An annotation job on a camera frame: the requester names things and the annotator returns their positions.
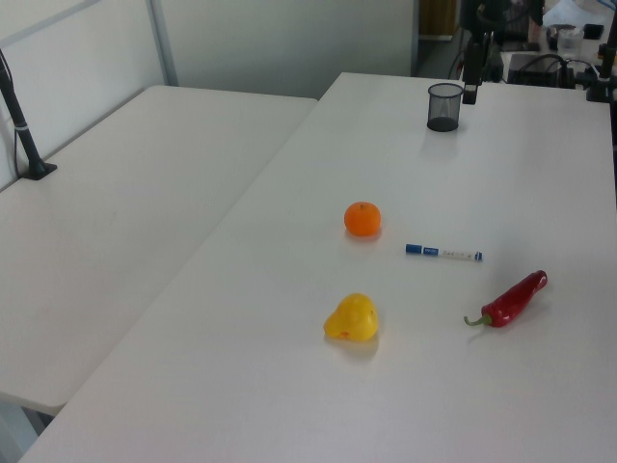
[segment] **black metal stand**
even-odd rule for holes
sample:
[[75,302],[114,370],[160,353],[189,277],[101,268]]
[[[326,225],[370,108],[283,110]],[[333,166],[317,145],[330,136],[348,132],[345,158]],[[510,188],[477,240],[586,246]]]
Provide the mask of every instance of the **black metal stand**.
[[610,103],[612,92],[615,90],[615,80],[611,77],[613,63],[615,61],[615,47],[617,46],[617,13],[613,15],[613,22],[608,34],[608,42],[604,50],[600,76],[595,79],[589,89],[587,89],[587,101],[598,103]]
[[19,135],[19,140],[21,140],[21,145],[26,151],[26,155],[28,156],[29,168],[26,174],[22,176],[24,178],[29,178],[30,180],[40,180],[43,177],[46,177],[51,172],[57,169],[57,166],[54,164],[47,164],[40,159],[39,151],[37,150],[37,146],[35,145],[35,141],[32,138],[32,134],[30,133],[30,129],[28,128],[28,123],[23,116],[23,112],[21,111],[21,107],[19,106],[19,101],[17,101],[17,96],[15,95],[13,88],[13,80],[10,77],[9,70],[7,69],[5,62],[0,57],[0,91],[2,92],[2,97],[7,103],[7,108],[9,108],[9,113],[11,114],[11,118],[13,119],[13,124],[15,129],[17,130],[17,134]]

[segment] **blue marker cap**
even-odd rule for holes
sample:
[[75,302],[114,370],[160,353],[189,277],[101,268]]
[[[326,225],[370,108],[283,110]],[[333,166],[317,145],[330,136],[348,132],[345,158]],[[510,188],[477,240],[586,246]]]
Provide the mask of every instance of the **blue marker cap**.
[[422,254],[422,246],[419,244],[406,244],[405,252],[407,254]]

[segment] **gray floor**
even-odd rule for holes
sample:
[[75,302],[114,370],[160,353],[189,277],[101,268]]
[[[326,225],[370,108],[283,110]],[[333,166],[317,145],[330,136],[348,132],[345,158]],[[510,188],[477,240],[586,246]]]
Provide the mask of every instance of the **gray floor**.
[[433,79],[447,79],[448,71],[452,62],[459,53],[461,44],[461,34],[463,30],[459,28],[451,41],[420,41],[417,56],[417,77],[428,77]]

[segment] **white table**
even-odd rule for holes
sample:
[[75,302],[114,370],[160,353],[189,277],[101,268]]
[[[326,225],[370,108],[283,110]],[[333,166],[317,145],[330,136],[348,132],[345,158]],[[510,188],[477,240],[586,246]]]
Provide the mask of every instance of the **white table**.
[[[610,461],[608,108],[486,84],[441,134],[434,82],[341,75],[22,463]],[[381,208],[379,239],[345,234],[358,200]],[[464,324],[540,268],[512,325]],[[353,291],[378,339],[324,339]]]
[[151,88],[0,194],[0,399],[56,414],[316,101]]

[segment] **white wall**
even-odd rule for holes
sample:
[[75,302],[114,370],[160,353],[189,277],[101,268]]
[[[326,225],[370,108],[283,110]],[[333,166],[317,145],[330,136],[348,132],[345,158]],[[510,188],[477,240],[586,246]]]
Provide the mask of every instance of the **white wall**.
[[342,71],[411,72],[416,0],[153,5],[170,76],[183,87],[319,98]]
[[[142,89],[163,83],[147,0],[102,0],[3,52],[43,158]],[[20,147],[22,172],[26,165]],[[0,98],[0,188],[12,181],[13,124]]]

